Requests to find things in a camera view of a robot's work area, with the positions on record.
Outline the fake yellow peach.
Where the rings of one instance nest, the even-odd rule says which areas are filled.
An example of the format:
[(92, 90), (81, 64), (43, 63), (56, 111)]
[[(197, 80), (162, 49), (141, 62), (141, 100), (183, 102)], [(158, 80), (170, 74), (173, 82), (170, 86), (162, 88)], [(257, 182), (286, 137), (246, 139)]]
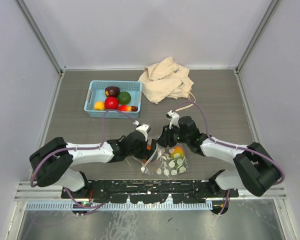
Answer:
[(94, 111), (104, 111), (105, 109), (106, 109), (105, 103), (103, 101), (97, 101), (94, 103), (94, 106), (93, 106)]

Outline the fake yellow lemon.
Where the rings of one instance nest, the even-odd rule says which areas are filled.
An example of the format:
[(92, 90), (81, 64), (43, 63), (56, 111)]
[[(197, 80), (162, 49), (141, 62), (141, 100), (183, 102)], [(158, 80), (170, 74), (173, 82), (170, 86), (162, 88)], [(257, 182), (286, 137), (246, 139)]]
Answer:
[(117, 99), (121, 105), (127, 105), (131, 102), (131, 95), (127, 91), (122, 91), (118, 94)]

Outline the fake dark purple plum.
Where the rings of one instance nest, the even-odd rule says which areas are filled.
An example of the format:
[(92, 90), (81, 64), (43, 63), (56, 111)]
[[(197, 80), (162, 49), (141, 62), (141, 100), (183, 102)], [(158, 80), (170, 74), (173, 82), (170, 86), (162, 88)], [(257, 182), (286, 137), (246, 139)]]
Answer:
[(131, 112), (137, 112), (138, 111), (138, 107), (137, 106), (130, 106), (130, 111)]

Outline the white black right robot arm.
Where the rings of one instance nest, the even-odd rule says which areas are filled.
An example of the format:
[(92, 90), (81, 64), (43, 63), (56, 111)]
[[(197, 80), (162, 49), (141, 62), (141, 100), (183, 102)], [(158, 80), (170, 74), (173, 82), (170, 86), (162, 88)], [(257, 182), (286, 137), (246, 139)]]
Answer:
[(184, 144), (194, 154), (235, 166), (233, 171), (222, 169), (209, 178), (209, 191), (213, 196), (221, 197), (231, 189), (246, 189), (254, 196), (261, 197), (283, 180), (284, 174), (260, 143), (232, 144), (200, 132), (190, 116), (181, 117), (175, 112), (168, 112), (166, 118), (169, 124), (163, 127), (157, 141), (160, 146)]

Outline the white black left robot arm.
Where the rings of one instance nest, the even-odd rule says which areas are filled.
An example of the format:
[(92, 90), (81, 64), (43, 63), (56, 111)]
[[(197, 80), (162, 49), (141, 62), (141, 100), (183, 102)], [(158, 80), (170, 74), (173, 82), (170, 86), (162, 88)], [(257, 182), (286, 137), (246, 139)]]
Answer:
[(152, 160), (157, 153), (157, 141), (149, 141), (144, 133), (135, 130), (127, 136), (97, 144), (74, 144), (56, 137), (29, 157), (33, 169), (31, 187), (63, 186), (78, 198), (90, 193), (83, 173), (70, 167), (88, 163), (117, 163), (127, 157)]

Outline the fake red pear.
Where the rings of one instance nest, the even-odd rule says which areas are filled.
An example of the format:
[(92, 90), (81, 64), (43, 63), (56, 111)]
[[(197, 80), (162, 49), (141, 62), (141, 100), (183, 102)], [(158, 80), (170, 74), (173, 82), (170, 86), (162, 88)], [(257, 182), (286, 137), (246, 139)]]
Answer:
[(121, 111), (121, 112), (131, 112), (132, 111), (132, 107), (129, 106), (129, 105), (120, 105), (118, 108), (117, 108), (118, 111)]

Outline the clear zip top bag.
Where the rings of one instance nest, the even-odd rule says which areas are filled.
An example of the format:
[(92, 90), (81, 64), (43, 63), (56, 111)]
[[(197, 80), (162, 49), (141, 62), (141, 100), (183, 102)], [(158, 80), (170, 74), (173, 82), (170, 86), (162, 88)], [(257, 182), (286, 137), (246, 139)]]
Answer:
[(156, 152), (149, 160), (134, 159), (141, 163), (140, 171), (143, 174), (172, 178), (189, 171), (185, 150), (183, 158), (170, 158), (169, 149), (173, 147), (162, 147), (157, 143)]

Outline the fake green orange mango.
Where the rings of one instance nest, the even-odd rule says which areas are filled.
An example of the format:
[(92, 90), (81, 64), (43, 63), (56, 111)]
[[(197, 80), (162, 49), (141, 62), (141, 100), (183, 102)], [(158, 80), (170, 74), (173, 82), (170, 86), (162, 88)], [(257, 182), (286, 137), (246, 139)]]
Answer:
[(174, 146), (169, 149), (170, 158), (179, 159), (185, 156), (185, 152), (182, 146)]

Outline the fake red pomegranate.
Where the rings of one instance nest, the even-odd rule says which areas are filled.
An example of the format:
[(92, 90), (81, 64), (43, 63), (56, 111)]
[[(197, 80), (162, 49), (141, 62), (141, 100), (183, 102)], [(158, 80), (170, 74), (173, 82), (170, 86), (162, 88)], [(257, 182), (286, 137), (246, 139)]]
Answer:
[(104, 104), (106, 110), (116, 110), (120, 103), (116, 97), (107, 97)]

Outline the fake dark purple eggplant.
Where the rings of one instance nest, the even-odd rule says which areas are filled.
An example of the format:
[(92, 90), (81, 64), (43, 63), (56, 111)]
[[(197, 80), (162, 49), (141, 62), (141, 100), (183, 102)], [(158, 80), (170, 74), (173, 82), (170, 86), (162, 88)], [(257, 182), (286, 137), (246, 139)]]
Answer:
[(119, 87), (117, 86), (108, 86), (105, 91), (105, 96), (108, 97), (114, 97), (117, 98), (118, 95), (121, 93), (121, 90)]

